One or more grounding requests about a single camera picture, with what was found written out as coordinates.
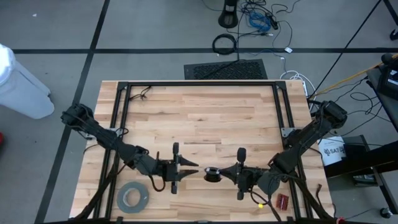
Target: black floor mat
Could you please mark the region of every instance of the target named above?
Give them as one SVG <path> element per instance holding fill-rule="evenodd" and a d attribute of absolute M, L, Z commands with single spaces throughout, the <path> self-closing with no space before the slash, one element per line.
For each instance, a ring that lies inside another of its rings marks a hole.
<path fill-rule="evenodd" d="M 211 74 L 231 62 L 184 65 L 186 80 L 263 80 L 268 79 L 262 59 L 240 60 Z"/>

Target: blue cable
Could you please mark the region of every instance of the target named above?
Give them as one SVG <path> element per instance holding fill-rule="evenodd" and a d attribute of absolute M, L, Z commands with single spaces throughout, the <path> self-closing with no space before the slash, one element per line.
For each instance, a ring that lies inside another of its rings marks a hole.
<path fill-rule="evenodd" d="M 256 28 L 261 32 L 268 32 L 271 29 L 269 18 L 258 12 L 250 12 L 249 23 L 250 27 Z"/>

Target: black tape roll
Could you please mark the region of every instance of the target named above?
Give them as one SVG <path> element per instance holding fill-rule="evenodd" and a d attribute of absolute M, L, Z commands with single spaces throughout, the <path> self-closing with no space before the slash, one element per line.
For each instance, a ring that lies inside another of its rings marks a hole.
<path fill-rule="evenodd" d="M 127 196 L 129 195 L 130 191 L 134 189 L 137 189 L 139 191 L 140 198 L 137 205 L 131 206 L 127 202 Z M 139 213 L 143 209 L 145 209 L 145 207 L 148 204 L 148 200 L 149 200 L 149 192 L 147 187 L 142 183 L 130 182 L 126 183 L 119 190 L 117 203 L 120 210 L 124 213 Z"/>

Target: black floor tape line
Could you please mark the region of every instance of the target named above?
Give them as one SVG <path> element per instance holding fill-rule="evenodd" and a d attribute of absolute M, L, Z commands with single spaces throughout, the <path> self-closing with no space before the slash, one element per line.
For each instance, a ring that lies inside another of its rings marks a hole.
<path fill-rule="evenodd" d="M 83 66 L 83 70 L 81 71 L 80 79 L 78 86 L 76 88 L 75 96 L 73 97 L 72 103 L 78 103 L 80 101 L 81 95 L 83 93 L 83 89 L 87 80 L 88 72 L 90 71 L 90 66 L 93 61 L 93 50 L 96 48 L 98 43 L 98 39 L 100 37 L 101 29 L 104 24 L 106 11 L 108 10 L 110 0 L 104 0 L 104 4 L 101 10 L 101 14 L 99 15 L 98 23 L 95 28 L 93 40 L 91 41 L 90 51 L 88 52 L 85 64 Z M 44 194 L 42 197 L 42 201 L 39 206 L 39 210 L 37 211 L 35 223 L 43 223 L 45 217 L 47 215 L 47 211 L 50 206 L 52 194 L 54 192 L 55 184 L 57 183 L 58 175 L 60 172 L 60 168 L 62 165 L 63 157 L 65 155 L 65 151 L 67 149 L 68 140 L 70 137 L 71 129 L 65 127 L 62 133 L 61 141 L 58 146 L 57 154 L 55 155 L 54 163 L 51 168 L 50 176 L 47 181 L 47 185 L 45 186 Z"/>
<path fill-rule="evenodd" d="M 292 48 L 294 53 L 323 53 L 323 54 L 371 54 L 371 53 L 398 53 L 397 47 L 375 48 Z M 13 49 L 14 54 L 88 54 L 90 49 Z M 94 54 L 208 54 L 213 53 L 211 48 L 187 49 L 94 49 Z M 281 48 L 239 48 L 239 53 L 286 53 Z"/>

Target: black knob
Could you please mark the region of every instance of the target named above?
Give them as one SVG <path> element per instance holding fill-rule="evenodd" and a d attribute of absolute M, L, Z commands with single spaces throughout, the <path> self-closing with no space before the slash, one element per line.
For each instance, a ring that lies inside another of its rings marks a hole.
<path fill-rule="evenodd" d="M 246 149 L 245 148 L 238 149 L 237 158 L 240 163 L 243 163 L 246 160 Z"/>
<path fill-rule="evenodd" d="M 175 181 L 172 182 L 172 194 L 177 194 L 177 183 Z"/>
<path fill-rule="evenodd" d="M 384 65 L 389 65 L 394 61 L 394 58 L 392 57 L 392 54 L 386 53 L 381 56 L 381 61 L 383 62 Z"/>
<path fill-rule="evenodd" d="M 237 194 L 236 198 L 237 198 L 238 200 L 243 200 L 243 197 L 244 197 L 243 192 L 242 192 L 242 191 L 238 191 L 238 194 Z"/>
<path fill-rule="evenodd" d="M 179 147 L 180 147 L 180 144 L 178 142 L 175 142 L 173 144 L 173 154 L 178 154 Z"/>

